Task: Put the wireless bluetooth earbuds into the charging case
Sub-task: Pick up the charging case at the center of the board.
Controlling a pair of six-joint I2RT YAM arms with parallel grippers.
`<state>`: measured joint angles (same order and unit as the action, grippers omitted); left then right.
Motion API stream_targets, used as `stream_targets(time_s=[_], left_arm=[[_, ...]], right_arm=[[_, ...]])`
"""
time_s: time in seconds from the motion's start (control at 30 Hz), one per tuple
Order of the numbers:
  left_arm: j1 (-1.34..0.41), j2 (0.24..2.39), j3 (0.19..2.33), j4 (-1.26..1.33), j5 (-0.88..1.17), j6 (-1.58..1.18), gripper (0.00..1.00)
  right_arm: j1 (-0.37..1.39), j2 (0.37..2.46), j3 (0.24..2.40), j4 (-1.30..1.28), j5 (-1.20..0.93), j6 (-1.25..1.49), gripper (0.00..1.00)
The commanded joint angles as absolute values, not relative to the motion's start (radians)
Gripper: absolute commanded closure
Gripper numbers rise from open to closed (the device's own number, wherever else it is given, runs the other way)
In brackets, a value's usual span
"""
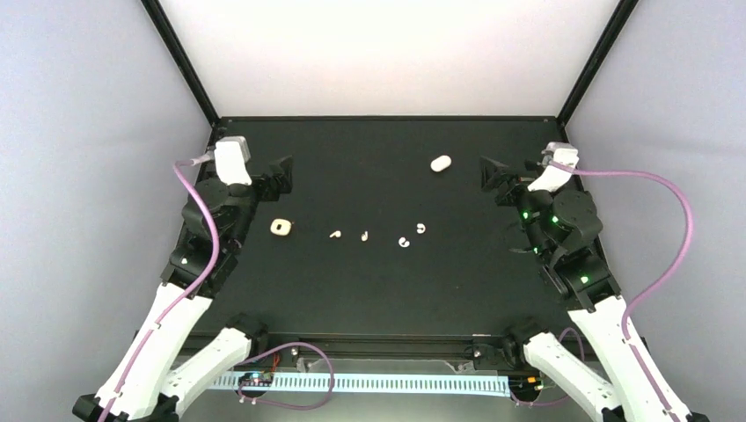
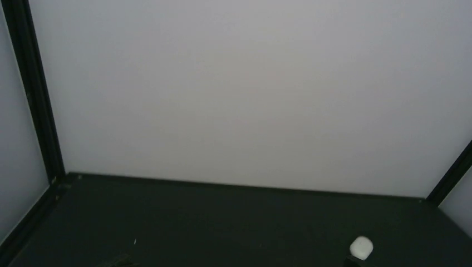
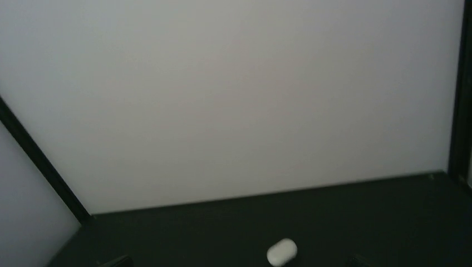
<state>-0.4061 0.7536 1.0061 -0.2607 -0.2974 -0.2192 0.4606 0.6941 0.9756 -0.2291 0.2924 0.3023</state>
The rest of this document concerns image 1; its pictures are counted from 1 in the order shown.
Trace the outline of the oval white charging case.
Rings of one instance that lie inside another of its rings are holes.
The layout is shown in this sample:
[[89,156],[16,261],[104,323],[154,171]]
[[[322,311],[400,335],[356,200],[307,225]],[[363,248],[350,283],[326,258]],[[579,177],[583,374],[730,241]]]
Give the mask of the oval white charging case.
[[430,162],[430,170],[435,173],[440,173],[448,170],[452,165],[452,158],[448,155],[441,155],[433,159]]

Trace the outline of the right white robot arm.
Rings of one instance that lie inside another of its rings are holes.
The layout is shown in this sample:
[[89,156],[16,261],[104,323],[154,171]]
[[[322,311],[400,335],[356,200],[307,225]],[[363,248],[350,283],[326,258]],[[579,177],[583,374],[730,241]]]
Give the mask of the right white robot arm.
[[595,249],[603,229],[587,191],[568,186],[573,176],[547,158],[524,172],[488,157],[479,160],[480,188],[499,207],[513,207],[545,282],[583,334],[604,375],[532,321],[513,324],[501,343],[511,367],[548,376],[593,421],[706,421],[665,381],[641,339],[606,261]]

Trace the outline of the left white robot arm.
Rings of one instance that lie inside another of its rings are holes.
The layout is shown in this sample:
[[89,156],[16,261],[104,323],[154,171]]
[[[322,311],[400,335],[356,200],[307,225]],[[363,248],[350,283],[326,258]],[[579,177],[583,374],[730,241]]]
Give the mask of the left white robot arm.
[[174,362],[236,268],[261,202],[292,191],[292,156],[269,165],[249,185],[224,183],[215,171],[193,185],[182,209],[183,232],[170,256],[141,329],[121,363],[97,392],[80,396],[83,421],[178,421],[230,367],[262,352],[267,327],[240,313],[200,351]]

